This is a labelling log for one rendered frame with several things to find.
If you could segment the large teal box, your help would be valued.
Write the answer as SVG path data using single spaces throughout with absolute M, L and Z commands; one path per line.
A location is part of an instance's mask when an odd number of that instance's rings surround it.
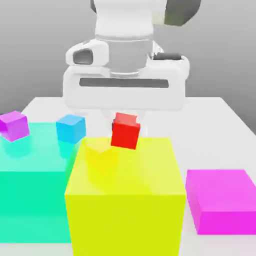
M 0 243 L 70 243 L 65 190 L 80 144 L 59 141 L 53 122 L 0 137 Z

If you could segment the small blue cube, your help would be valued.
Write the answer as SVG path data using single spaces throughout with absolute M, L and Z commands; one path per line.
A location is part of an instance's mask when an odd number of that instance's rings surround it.
M 76 144 L 86 136 L 86 119 L 68 114 L 56 122 L 56 132 L 59 141 Z

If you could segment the small red cube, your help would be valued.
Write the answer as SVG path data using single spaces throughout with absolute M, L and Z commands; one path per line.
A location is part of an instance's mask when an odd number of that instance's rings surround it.
M 135 150 L 140 129 L 136 115 L 117 112 L 112 122 L 111 145 Z

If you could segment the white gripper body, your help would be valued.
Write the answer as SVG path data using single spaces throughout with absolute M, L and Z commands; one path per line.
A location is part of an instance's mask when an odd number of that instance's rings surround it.
M 113 77 L 108 68 L 75 65 L 63 75 L 63 100 L 71 109 L 178 110 L 186 98 L 190 62 L 151 60 L 134 76 Z

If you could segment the large magenta box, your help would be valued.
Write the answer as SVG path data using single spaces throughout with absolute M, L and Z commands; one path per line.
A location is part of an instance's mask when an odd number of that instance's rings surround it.
M 185 189 L 199 235 L 256 235 L 256 185 L 243 169 L 189 169 Z

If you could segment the small purple cube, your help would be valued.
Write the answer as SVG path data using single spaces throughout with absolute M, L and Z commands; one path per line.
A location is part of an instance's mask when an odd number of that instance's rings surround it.
M 14 142 L 29 134 L 28 119 L 24 114 L 15 110 L 0 115 L 0 135 L 9 142 Z

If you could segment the large yellow box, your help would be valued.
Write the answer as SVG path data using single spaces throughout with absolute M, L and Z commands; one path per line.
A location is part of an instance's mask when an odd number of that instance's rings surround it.
M 73 256 L 178 256 L 186 192 L 168 137 L 114 147 L 113 176 L 93 175 L 84 138 L 65 190 Z

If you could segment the small yellow cube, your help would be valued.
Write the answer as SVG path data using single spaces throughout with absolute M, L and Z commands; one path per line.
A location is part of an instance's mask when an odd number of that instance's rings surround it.
M 85 140 L 85 159 L 90 172 L 102 177 L 114 176 L 118 165 L 118 151 L 108 137 L 88 137 Z

